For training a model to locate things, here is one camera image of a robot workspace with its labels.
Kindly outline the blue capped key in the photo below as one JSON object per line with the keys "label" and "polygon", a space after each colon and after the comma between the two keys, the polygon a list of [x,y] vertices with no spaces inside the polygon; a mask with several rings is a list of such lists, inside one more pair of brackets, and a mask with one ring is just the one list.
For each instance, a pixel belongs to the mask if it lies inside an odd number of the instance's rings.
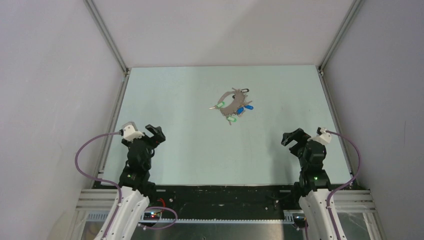
{"label": "blue capped key", "polygon": [[253,110],[254,107],[252,105],[245,105],[237,109],[236,114],[241,116],[246,110]]}

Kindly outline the grey toothed keyring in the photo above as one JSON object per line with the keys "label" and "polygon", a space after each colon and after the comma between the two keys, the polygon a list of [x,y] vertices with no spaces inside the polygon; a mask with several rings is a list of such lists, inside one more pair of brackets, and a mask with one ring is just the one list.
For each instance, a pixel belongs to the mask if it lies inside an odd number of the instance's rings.
{"label": "grey toothed keyring", "polygon": [[224,117],[237,115],[236,111],[238,108],[251,105],[252,101],[247,100],[247,93],[241,92],[240,88],[232,88],[231,91],[225,92],[216,103],[224,102],[225,105],[218,110]]}

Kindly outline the green capped key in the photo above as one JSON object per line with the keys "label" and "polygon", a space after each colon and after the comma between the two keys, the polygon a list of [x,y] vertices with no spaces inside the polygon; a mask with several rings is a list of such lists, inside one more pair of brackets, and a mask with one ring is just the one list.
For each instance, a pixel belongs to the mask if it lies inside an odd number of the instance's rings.
{"label": "green capped key", "polygon": [[210,107],[209,109],[210,109],[210,110],[212,110],[212,109],[220,109],[220,108],[222,108],[224,105],[225,105],[225,103],[222,101],[222,102],[219,102],[218,104],[216,104],[216,105],[214,105],[214,106]]}
{"label": "green capped key", "polygon": [[226,120],[228,121],[230,126],[232,125],[232,123],[235,123],[237,121],[237,119],[233,116],[227,116]]}

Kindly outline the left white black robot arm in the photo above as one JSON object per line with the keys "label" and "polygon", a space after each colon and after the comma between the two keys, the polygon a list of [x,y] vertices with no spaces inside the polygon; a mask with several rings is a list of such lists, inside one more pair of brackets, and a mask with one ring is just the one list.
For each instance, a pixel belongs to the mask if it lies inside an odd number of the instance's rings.
{"label": "left white black robot arm", "polygon": [[128,149],[118,183],[117,194],[111,210],[95,237],[96,240],[131,239],[146,208],[153,208],[158,202],[156,185],[149,181],[155,148],[166,140],[160,126],[145,126],[152,135],[137,129],[130,121],[117,132],[121,143]]}

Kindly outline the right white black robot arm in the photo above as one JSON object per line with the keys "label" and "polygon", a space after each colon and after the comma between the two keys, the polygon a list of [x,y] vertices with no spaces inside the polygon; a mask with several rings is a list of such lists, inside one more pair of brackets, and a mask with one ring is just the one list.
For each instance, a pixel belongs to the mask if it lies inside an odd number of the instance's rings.
{"label": "right white black robot arm", "polygon": [[305,237],[308,240],[345,240],[340,219],[335,209],[334,189],[324,170],[326,146],[332,136],[326,128],[318,128],[316,136],[310,136],[298,128],[282,135],[281,144],[289,148],[300,164],[299,180],[293,184],[290,202],[304,214]]}

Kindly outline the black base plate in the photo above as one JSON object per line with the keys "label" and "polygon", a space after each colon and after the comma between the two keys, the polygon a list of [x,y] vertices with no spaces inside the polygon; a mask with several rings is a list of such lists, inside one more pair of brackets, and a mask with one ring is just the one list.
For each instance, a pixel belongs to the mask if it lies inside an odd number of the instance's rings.
{"label": "black base plate", "polygon": [[150,206],[184,219],[277,220],[301,207],[292,185],[157,185]]}

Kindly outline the right aluminium frame post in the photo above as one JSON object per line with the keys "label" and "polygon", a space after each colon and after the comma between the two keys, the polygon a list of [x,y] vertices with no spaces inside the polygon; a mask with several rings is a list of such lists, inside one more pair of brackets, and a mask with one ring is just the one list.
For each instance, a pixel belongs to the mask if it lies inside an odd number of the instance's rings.
{"label": "right aluminium frame post", "polygon": [[365,3],[365,0],[354,0],[352,4],[350,5],[345,17],[343,18],[338,30],[336,31],[336,34],[333,40],[331,41],[328,49],[326,50],[324,57],[322,58],[320,64],[318,65],[317,69],[321,76],[324,75],[326,66],[328,65],[332,56],[336,52],[344,36],[347,34],[350,26],[352,25],[353,21],[355,20],[356,16],[358,15],[364,3]]}

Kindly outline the aluminium frame post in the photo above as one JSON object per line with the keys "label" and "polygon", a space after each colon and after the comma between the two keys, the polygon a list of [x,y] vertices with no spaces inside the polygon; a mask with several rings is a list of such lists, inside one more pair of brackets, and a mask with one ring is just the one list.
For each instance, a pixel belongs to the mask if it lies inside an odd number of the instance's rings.
{"label": "aluminium frame post", "polygon": [[121,69],[124,76],[128,75],[129,68],[127,67],[115,41],[113,40],[113,37],[108,30],[108,27],[103,20],[100,11],[98,10],[96,3],[94,0],[84,0],[83,1],[89,14],[91,15],[94,23],[96,24],[100,34],[102,35],[106,45],[108,46],[109,50],[111,51],[111,54],[113,55],[114,59],[116,60],[119,68]]}
{"label": "aluminium frame post", "polygon": [[328,65],[332,56],[336,52],[344,36],[347,34],[350,26],[352,25],[353,21],[355,20],[356,16],[358,15],[364,3],[365,3],[365,0],[354,0],[352,4],[350,5],[345,17],[343,18],[338,30],[336,31],[336,34],[333,40],[331,41],[328,49],[326,50],[324,57],[322,58],[320,64],[318,65],[317,69],[321,76],[324,75],[326,66]]}

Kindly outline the left aluminium frame post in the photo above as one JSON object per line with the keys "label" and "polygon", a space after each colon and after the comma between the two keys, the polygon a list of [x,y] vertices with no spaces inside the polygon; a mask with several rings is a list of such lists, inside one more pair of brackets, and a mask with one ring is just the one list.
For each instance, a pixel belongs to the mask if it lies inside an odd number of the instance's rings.
{"label": "left aluminium frame post", "polygon": [[111,54],[113,55],[114,59],[116,60],[119,68],[121,69],[124,76],[128,75],[129,68],[127,67],[115,41],[113,40],[113,37],[108,30],[108,27],[103,20],[100,11],[98,10],[96,3],[94,0],[84,0],[83,1],[89,14],[91,15],[94,23],[96,24],[100,34],[102,35],[106,45],[108,46],[109,50],[111,51]]}

